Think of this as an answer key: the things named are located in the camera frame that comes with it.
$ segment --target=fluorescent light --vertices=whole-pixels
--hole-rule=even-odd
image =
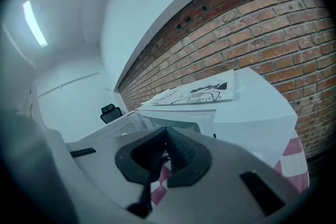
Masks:
[[[45,40],[40,28],[38,27],[38,24],[36,22],[35,15],[33,13],[32,5],[30,1],[26,2],[23,5],[23,9],[25,12],[25,18],[26,22],[33,33],[34,37],[36,38],[37,42],[40,44],[41,47],[45,47],[48,45],[47,41]]]

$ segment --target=brick wall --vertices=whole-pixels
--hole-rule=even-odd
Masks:
[[[134,110],[168,88],[249,66],[295,109],[309,157],[334,142],[334,27],[323,0],[193,0],[140,53],[119,90]]]

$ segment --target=white desk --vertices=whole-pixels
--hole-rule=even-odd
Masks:
[[[202,134],[238,144],[274,167],[294,130],[297,115],[287,100],[250,68],[234,72],[234,98],[196,104],[150,105],[137,109],[151,119],[197,123]]]

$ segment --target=printed drawing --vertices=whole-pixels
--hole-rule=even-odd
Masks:
[[[203,103],[233,98],[234,72],[229,70],[156,95],[152,105]]]

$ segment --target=white ceiling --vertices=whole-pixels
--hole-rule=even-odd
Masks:
[[[23,10],[11,13],[9,32],[18,47],[35,59],[82,47],[98,46],[107,0],[31,1],[48,46],[41,48],[24,21]]]

